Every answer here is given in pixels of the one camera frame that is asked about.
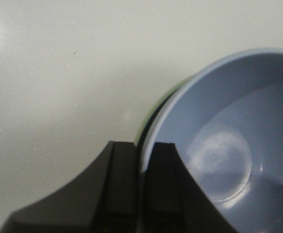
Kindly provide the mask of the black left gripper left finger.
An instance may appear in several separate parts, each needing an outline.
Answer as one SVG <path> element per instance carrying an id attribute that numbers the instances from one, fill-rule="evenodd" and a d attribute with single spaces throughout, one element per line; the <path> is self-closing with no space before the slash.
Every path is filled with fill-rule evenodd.
<path id="1" fill-rule="evenodd" d="M 131 142 L 110 141 L 76 178 L 13 212 L 2 233 L 133 233 L 138 160 Z"/>

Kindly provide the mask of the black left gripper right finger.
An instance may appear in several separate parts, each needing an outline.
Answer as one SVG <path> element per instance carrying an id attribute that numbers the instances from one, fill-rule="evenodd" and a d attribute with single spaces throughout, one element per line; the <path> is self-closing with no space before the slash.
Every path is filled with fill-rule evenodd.
<path id="1" fill-rule="evenodd" d="M 145 233 L 235 232 L 191 177 L 175 144 L 154 144 L 143 199 Z"/>

